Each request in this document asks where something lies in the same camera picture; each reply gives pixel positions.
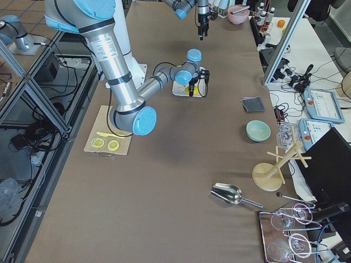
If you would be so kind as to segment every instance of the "bottle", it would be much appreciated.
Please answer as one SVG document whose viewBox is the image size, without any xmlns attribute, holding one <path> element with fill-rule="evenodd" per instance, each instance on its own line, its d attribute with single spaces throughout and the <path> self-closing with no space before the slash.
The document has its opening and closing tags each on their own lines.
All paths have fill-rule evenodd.
<svg viewBox="0 0 351 263">
<path fill-rule="evenodd" d="M 261 15 L 258 17 L 258 20 L 257 20 L 258 26 L 263 26 L 266 14 L 267 14 L 266 11 L 262 11 Z"/>
<path fill-rule="evenodd" d="M 274 11 L 275 11 L 275 8 L 272 7 L 272 8 L 270 9 L 270 11 L 267 13 L 267 16 L 266 16 L 265 22 L 264 22 L 265 24 L 268 23 L 268 25 L 269 25 L 269 23 L 272 22 L 272 19 L 273 19 L 273 17 L 274 17 Z"/>
<path fill-rule="evenodd" d="M 264 3 L 261 2 L 261 3 L 259 4 L 259 6 L 257 7 L 257 11 L 256 11 L 256 13 L 255 13 L 255 15 L 254 15 L 254 20 L 255 20 L 256 22 L 258 21 L 259 16 L 261 15 L 263 9 L 264 9 Z"/>
<path fill-rule="evenodd" d="M 257 16 L 257 17 L 259 17 L 259 16 L 261 15 L 263 9 L 264 9 L 264 3 L 261 2 L 261 3 L 259 4 L 259 6 L 257 7 L 257 12 L 256 12 L 256 16 Z"/>
<path fill-rule="evenodd" d="M 262 31 L 263 31 L 263 32 L 265 32 L 265 31 L 268 30 L 269 25 L 270 25 L 270 23 L 272 22 L 272 19 L 273 19 L 273 17 L 274 17 L 274 10 L 275 10 L 275 8 L 272 7 L 272 8 L 270 9 L 270 11 L 267 13 L 267 15 L 266 15 L 266 17 L 265 17 L 265 20 L 264 20 L 263 28 L 262 28 Z"/>
</svg>

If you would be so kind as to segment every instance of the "metal scoop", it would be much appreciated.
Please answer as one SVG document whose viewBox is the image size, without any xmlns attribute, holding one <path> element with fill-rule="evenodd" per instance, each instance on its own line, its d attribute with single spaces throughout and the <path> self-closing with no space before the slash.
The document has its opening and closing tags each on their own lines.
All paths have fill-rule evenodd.
<svg viewBox="0 0 351 263">
<path fill-rule="evenodd" d="M 241 189 L 235 185 L 217 182 L 212 186 L 211 194 L 228 205 L 236 205 L 243 201 L 254 205 L 255 207 L 263 208 L 263 205 L 247 198 L 243 198 Z"/>
</svg>

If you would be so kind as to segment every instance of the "orange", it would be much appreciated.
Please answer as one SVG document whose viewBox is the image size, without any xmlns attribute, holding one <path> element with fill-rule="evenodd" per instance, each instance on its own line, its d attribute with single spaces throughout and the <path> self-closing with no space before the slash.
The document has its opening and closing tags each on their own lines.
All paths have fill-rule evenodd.
<svg viewBox="0 0 351 263">
<path fill-rule="evenodd" d="M 278 27 L 283 27 L 284 25 L 285 25 L 285 20 L 283 20 L 283 19 L 280 19 L 277 23 Z"/>
</svg>

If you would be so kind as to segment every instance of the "lemon slice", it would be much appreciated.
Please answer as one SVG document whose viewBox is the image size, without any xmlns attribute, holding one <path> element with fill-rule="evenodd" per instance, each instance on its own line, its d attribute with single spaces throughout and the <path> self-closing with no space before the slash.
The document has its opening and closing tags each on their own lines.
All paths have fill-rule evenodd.
<svg viewBox="0 0 351 263">
<path fill-rule="evenodd" d="M 91 145 L 95 148 L 101 148 L 105 144 L 105 141 L 101 138 L 94 138 L 91 142 Z"/>
<path fill-rule="evenodd" d="M 120 147 L 120 143 L 116 140 L 112 140 L 109 142 L 107 147 L 109 148 L 109 151 L 114 152 L 118 150 L 118 148 Z"/>
</svg>

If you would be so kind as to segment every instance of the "wooden mug stand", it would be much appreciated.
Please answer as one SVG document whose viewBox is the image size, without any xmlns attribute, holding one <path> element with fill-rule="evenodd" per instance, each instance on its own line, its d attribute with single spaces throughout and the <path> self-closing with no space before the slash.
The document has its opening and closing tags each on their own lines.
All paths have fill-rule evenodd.
<svg viewBox="0 0 351 263">
<path fill-rule="evenodd" d="M 299 149 L 303 144 L 302 142 L 295 140 L 293 129 L 292 137 L 294 144 L 284 156 L 278 155 L 278 146 L 275 147 L 275 153 L 267 152 L 267 154 L 275 156 L 275 165 L 270 163 L 259 163 L 253 168 L 252 179 L 259 188 L 266 191 L 276 191 L 282 184 L 285 184 L 280 168 L 291 159 L 299 159 L 306 168 L 308 167 L 305 160 L 311 159 L 311 157 L 303 157 L 299 152 Z"/>
</svg>

